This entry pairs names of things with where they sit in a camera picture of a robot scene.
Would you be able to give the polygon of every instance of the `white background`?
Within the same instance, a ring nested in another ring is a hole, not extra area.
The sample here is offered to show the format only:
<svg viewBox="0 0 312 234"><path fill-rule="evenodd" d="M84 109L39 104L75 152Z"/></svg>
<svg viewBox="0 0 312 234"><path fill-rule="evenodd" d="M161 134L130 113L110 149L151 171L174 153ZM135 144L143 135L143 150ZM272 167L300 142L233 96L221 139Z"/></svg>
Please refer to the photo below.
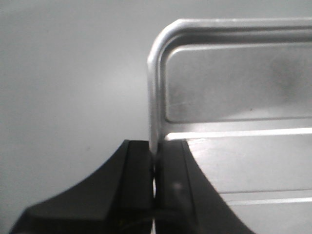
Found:
<svg viewBox="0 0 312 234"><path fill-rule="evenodd" d="M306 16L310 0L0 0L0 233L148 139L146 58L167 24Z"/></svg>

